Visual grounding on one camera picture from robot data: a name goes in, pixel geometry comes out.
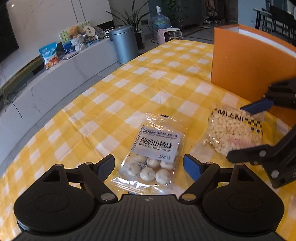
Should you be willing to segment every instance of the snack package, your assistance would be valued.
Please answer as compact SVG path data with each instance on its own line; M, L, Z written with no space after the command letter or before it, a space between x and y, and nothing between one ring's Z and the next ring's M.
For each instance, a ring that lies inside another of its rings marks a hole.
M59 63L56 42L39 49L39 52L43 58L45 69L49 69Z
M210 143L218 153L227 156L231 150L258 146L262 140L262 125L247 112L221 105L209 116L202 144Z
M188 125L168 116L146 114L119 174L117 186L136 194L165 194L181 158Z

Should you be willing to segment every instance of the television screen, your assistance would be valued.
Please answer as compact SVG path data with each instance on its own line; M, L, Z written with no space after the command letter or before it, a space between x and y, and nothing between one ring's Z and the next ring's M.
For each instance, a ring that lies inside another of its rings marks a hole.
M6 3L0 0L0 63L18 48Z

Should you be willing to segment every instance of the yellow checkered tablecloth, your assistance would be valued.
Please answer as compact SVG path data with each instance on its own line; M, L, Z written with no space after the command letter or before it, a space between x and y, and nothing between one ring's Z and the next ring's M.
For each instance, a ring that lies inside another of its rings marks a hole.
M58 112L27 143L0 179L0 240L11 240L20 232L13 204L54 164L75 168L84 162L96 163L111 153L118 167L134 142L144 113L177 119L186 116L191 120L184 155L205 131L214 103L237 108L247 104L246 100L211 84L212 57L212 45L170 41L122 66ZM265 143L277 143L287 130L288 126L281 120L265 114ZM210 160L222 167L231 166L216 152ZM261 166L251 169L270 185ZM116 174L115 170L109 179ZM174 180L183 189L193 182L182 163ZM295 184L274 190L285 205L277 232L291 241L296 240ZM123 193L113 191L119 197Z

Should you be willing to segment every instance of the trash can lid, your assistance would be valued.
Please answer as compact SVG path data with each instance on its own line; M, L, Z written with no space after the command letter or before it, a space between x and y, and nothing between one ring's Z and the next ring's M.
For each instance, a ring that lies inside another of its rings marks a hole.
M110 31L110 34L111 35L122 34L122 33L132 31L132 30L133 30L133 26L129 25L129 26L124 26L124 27L112 29Z

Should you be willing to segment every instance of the gray metal trash can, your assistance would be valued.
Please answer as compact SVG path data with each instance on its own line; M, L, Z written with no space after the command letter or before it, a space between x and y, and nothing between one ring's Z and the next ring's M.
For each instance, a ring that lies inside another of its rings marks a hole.
M139 56L133 26L124 26L113 29L110 31L109 37L110 40L114 42L119 63L126 64L130 60Z

